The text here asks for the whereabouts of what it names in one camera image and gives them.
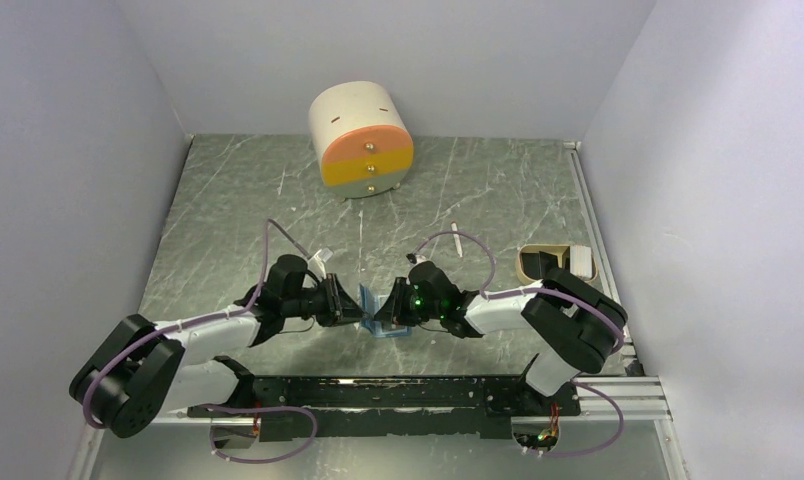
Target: cylindrical container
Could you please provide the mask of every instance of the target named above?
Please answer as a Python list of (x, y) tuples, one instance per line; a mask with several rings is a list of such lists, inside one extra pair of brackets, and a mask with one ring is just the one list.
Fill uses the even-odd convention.
[(414, 143), (387, 90), (349, 82), (319, 94), (308, 112), (323, 183), (344, 198), (396, 187), (414, 159)]

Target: white enclosure wall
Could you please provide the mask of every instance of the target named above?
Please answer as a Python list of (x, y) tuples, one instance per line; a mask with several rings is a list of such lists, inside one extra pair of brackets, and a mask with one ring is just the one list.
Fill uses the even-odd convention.
[(804, 479), (804, 2), (659, 1), (582, 159), (693, 478)]
[(137, 311), (185, 153), (113, 3), (0, 0), (0, 479), (66, 477), (67, 385)]
[(654, 0), (119, 0), (193, 133), (307, 133), (372, 80), (413, 134), (579, 139)]

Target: metal table surface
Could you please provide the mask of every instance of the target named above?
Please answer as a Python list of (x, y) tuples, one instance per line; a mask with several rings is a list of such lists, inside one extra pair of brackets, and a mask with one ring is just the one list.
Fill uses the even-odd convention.
[[(199, 135), (163, 230), (141, 313), (153, 321), (174, 320), (242, 297), (258, 279), (267, 217), (311, 252), (330, 248), (328, 270), (357, 298), (359, 283), (388, 293), (393, 278), (410, 268), (405, 254), (453, 220), (496, 255), (489, 289), (517, 287), (519, 248), (589, 245), (585, 215), (562, 142), (416, 138), (414, 166), (399, 190), (341, 203), (322, 185), (307, 136)], [(424, 253), (460, 287), (476, 289), (489, 273), (489, 262), (474, 243), (462, 243), (463, 258), (451, 237), (436, 239)], [(270, 261), (288, 252), (296, 250), (273, 233)], [(440, 328), (431, 323), (430, 328)], [(304, 327), (295, 319), (285, 329)], [(499, 374), (521, 372), (542, 342), (527, 331), (461, 340), (415, 329), (410, 337), (375, 339), (351, 326), (317, 326), (231, 354), (256, 374)], [(619, 354), (603, 370), (623, 372)]]
[[(261, 226), (267, 217), (279, 220), (309, 251), (331, 248), (335, 254), (329, 270), (340, 275), (350, 293), (357, 292), (359, 282), (387, 293), (393, 277), (408, 271), (404, 255), (452, 220), (496, 254), (499, 265), (491, 289), (518, 285), (514, 258), (523, 244), (577, 243), (591, 245), (602, 263), (594, 285), (616, 292), (575, 151), (565, 150), (561, 142), (473, 138), (417, 138), (415, 148), (414, 168), (401, 189), (340, 203), (322, 186), (307, 137), (197, 136), (141, 313), (151, 320), (186, 318), (241, 297), (257, 281)], [(295, 249), (274, 234), (272, 258), (286, 252)], [(477, 288), (487, 276), (487, 259), (471, 242), (464, 242), (463, 259), (448, 237), (425, 252), (464, 288)], [(287, 329), (305, 326), (301, 320), (287, 323)], [(363, 329), (315, 327), (279, 335), (235, 357), (257, 374), (518, 373), (541, 342), (527, 333), (459, 340), (415, 330), (411, 337), (374, 339)], [(581, 459), (539, 459), (523, 456), (513, 440), (443, 435), (319, 438), (285, 462), (234, 465), (208, 454), (204, 421), (165, 415), (130, 439), (89, 431), (79, 451), (81, 471), (89, 473), (80, 478), (683, 479), (684, 464), (658, 379), (622, 376), (634, 347), (628, 343), (623, 351), (603, 370), (614, 377), (593, 382), (626, 412), (625, 433), (610, 448)], [(561, 452), (597, 445), (616, 426), (610, 405), (579, 393), (582, 415), (563, 420)], [(301, 441), (261, 443), (229, 453), (270, 457)]]

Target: purple cable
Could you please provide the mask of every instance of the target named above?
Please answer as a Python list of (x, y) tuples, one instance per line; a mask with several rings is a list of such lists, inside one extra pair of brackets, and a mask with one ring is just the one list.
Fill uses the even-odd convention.
[(105, 365), (105, 368), (103, 368), (96, 375), (96, 378), (94, 378), (93, 381), (90, 382), (90, 386), (87, 387), (87, 391), (84, 393), (84, 398), (81, 401), (81, 405), (84, 407), (84, 420), (87, 422), (88, 425), (90, 425), (91, 427), (96, 428), (96, 429), (104, 429), (105, 428), (105, 424), (99, 422), (98, 420), (96, 420), (93, 417), (93, 409), (92, 409), (92, 405), (91, 405), (93, 403), (93, 394), (96, 392), (96, 388), (99, 386), (99, 384), (102, 383), (102, 380), (104, 380), (105, 377), (107, 377), (108, 373), (110, 373), (111, 370), (116, 368), (117, 365), (119, 365), (120, 363), (125, 361), (125, 359), (128, 358), (128, 356), (131, 355), (135, 350), (137, 350), (138, 348), (142, 347), (143, 345), (145, 345), (146, 343), (148, 343), (150, 340), (152, 340), (154, 338), (157, 338), (157, 337), (159, 337), (161, 335), (166, 335), (168, 333), (176, 332), (176, 331), (180, 330), (181, 328), (192, 328), (192, 327), (195, 327), (195, 326), (198, 326), (198, 325), (203, 325), (205, 323), (212, 322), (214, 320), (219, 320), (221, 318), (227, 318), (227, 317), (231, 317), (231, 316), (236, 317), (236, 316), (242, 315), (242, 314), (244, 314), (244, 313), (249, 311), (249, 308), (255, 303), (255, 300), (258, 299), (258, 295), (260, 295), (260, 293), (261, 293), (261, 288), (264, 285), (264, 279), (266, 277), (267, 261), (269, 260), (269, 226), (270, 225), (272, 225), (275, 228), (277, 228), (290, 241), (290, 243), (292, 243), (296, 247), (296, 249), (299, 250), (299, 252), (302, 255), (304, 255), (305, 257), (310, 257), (310, 255), (308, 254), (308, 251), (305, 250), (305, 248), (302, 245), (300, 245), (299, 242), (297, 242), (293, 237), (291, 237), (290, 234), (287, 233), (286, 230), (284, 230), (284, 227), (279, 225), (278, 222), (276, 222), (275, 220), (273, 220), (271, 218), (268, 218), (266, 220), (266, 222), (264, 222), (264, 254), (263, 254), (263, 261), (262, 261), (262, 266), (261, 266), (261, 275), (260, 275), (260, 279), (258, 280), (258, 286), (255, 287), (255, 291), (252, 292), (252, 296), (249, 298), (249, 302), (246, 304), (246, 307), (243, 307), (243, 308), (241, 308), (241, 309), (239, 309), (237, 311), (234, 311), (234, 312), (224, 312), (223, 311), (223, 312), (208, 313), (206, 315), (196, 317), (196, 318), (194, 318), (192, 320), (182, 322), (181, 326), (176, 324), (176, 325), (170, 325), (168, 327), (164, 327), (164, 328), (162, 328), (160, 330), (155, 330), (154, 332), (142, 337), (141, 339), (137, 340), (136, 342), (134, 342), (131, 345), (129, 345), (128, 347), (126, 347), (125, 350), (119, 352), (119, 354), (117, 356), (115, 356), (113, 359), (111, 359), (111, 361), (108, 362), (107, 365)]
[(296, 412), (305, 415), (311, 420), (311, 435), (308, 436), (308, 439), (305, 440), (305, 443), (296, 448), (295, 450), (285, 453), (284, 455), (279, 455), (273, 458), (261, 458), (261, 459), (249, 459), (249, 458), (240, 458), (240, 457), (232, 457), (231, 455), (226, 455), (222, 453), (219, 449), (216, 448), (216, 443), (214, 442), (214, 429), (211, 428), (210, 433), (210, 440), (211, 440), (211, 454), (216, 455), (217, 457), (227, 461), (227, 462), (234, 462), (234, 463), (245, 463), (250, 465), (260, 465), (264, 463), (275, 463), (280, 462), (282, 460), (287, 460), (290, 457), (296, 456), (302, 453), (303, 450), (308, 448), (311, 442), (317, 437), (317, 417), (314, 414), (306, 409), (301, 407), (258, 407), (258, 408), (230, 408), (230, 407), (222, 407), (219, 405), (202, 405), (205, 408), (210, 410), (216, 410), (218, 412), (225, 412), (230, 414), (263, 414), (263, 413), (276, 413), (276, 412)]
[(570, 303), (578, 305), (583, 310), (587, 311), (594, 317), (598, 318), (602, 323), (605, 324), (606, 327), (608, 327), (609, 330), (611, 330), (611, 334), (614, 335), (614, 338), (617, 340), (616, 343), (614, 344), (614, 348), (611, 351), (611, 353), (616, 353), (620, 351), (621, 348), (623, 348), (623, 344), (625, 343), (625, 337), (623, 336), (622, 330), (620, 330), (617, 327), (617, 325), (615, 325), (614, 322), (612, 322), (611, 319), (608, 318), (604, 313), (600, 312), (598, 309), (594, 308), (587, 302), (579, 300), (578, 298), (572, 295), (568, 295), (564, 292), (559, 292), (558, 290), (554, 290), (551, 288), (543, 288), (543, 287), (519, 288), (517, 290), (508, 290), (505, 292), (496, 292), (496, 293), (486, 292), (485, 288), (487, 288), (488, 285), (490, 285), (490, 283), (493, 281), (493, 277), (496, 275), (496, 257), (493, 256), (493, 252), (490, 250), (490, 248), (488, 248), (487, 245), (485, 245), (485, 243), (475, 235), (462, 232), (459, 230), (443, 230), (425, 239), (423, 243), (421, 243), (417, 248), (414, 249), (413, 253), (416, 255), (417, 253), (420, 252), (420, 250), (422, 250), (426, 245), (428, 245), (430, 241), (434, 240), (435, 238), (441, 235), (460, 235), (464, 238), (468, 238), (473, 242), (475, 242), (479, 247), (481, 247), (482, 250), (484, 250), (484, 253), (487, 254), (487, 258), (490, 260), (490, 275), (488, 275), (487, 280), (485, 280), (482, 286), (479, 287), (479, 295), (481, 295), (482, 298), (484, 298), (485, 300), (499, 300), (500, 298), (516, 297), (519, 295), (524, 295), (526, 293), (540, 293), (543, 295), (548, 295), (550, 297), (556, 297), (562, 300), (566, 300)]
[(437, 237), (439, 237), (441, 235), (460, 235), (460, 236), (462, 236), (464, 238), (472, 240), (478, 246), (480, 246), (482, 248), (482, 250), (484, 250), (484, 253), (487, 255), (488, 260), (490, 260), (490, 275), (487, 276), (487, 280), (485, 280), (484, 283), (482, 284), (482, 286), (479, 287), (479, 294), (484, 297), (485, 294), (486, 294), (484, 289), (487, 288), (488, 285), (490, 285), (490, 282), (493, 281), (493, 277), (496, 275), (496, 257), (493, 256), (493, 252), (491, 252), (490, 249), (487, 248), (487, 245), (485, 245), (484, 242), (481, 241), (481, 239), (479, 239), (475, 235), (472, 235), (472, 234), (469, 234), (469, 233), (466, 233), (466, 232), (462, 232), (460, 230), (443, 230), (443, 231), (437, 232), (435, 234), (432, 234), (430, 237), (428, 237), (427, 239), (423, 240), (423, 243), (421, 243), (419, 247), (415, 248), (412, 253), (414, 255), (420, 253), (420, 250), (422, 250), (426, 245), (428, 245), (428, 242), (434, 240), (435, 238), (437, 238)]
[(623, 434), (623, 430), (626, 429), (626, 419), (623, 417), (623, 410), (620, 409), (620, 406), (617, 405), (617, 402), (615, 402), (613, 398), (591, 387), (590, 385), (585, 385), (584, 383), (577, 382), (575, 381), (575, 379), (573, 380), (573, 385), (599, 395), (600, 398), (605, 399), (608, 403), (611, 404), (612, 407), (614, 407), (614, 410), (617, 412), (617, 419), (618, 419), (617, 431), (614, 432), (614, 435), (612, 435), (611, 438), (593, 448), (586, 448), (584, 450), (576, 450), (573, 452), (543, 452), (541, 454), (541, 456), (543, 457), (552, 457), (552, 458), (581, 457), (584, 455), (590, 455), (591, 453), (599, 452), (600, 450), (605, 450), (606, 448), (610, 447), (614, 442), (616, 442), (617, 439), (620, 438), (620, 435)]

